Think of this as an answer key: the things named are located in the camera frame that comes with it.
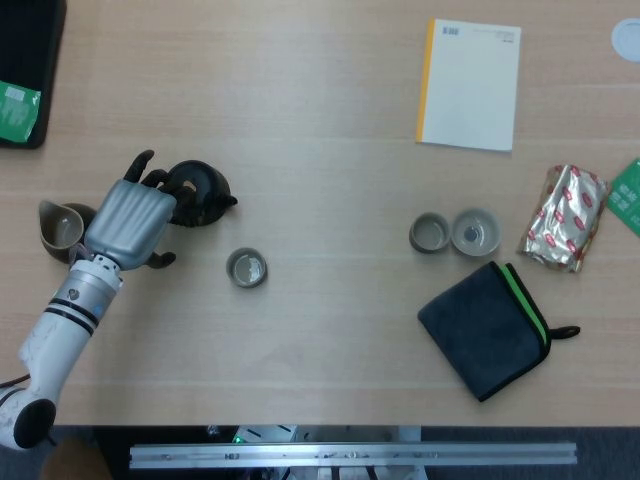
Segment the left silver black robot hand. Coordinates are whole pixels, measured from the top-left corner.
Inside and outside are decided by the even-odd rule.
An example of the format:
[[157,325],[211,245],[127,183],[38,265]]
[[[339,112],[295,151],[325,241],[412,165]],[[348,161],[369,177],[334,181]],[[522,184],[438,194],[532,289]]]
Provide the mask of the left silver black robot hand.
[[123,271],[142,265],[164,269],[175,262],[175,253],[158,253],[156,246],[175,210],[191,207],[196,192],[163,169],[144,175],[153,156],[150,149],[139,153],[111,187],[86,230],[80,254],[106,257]]

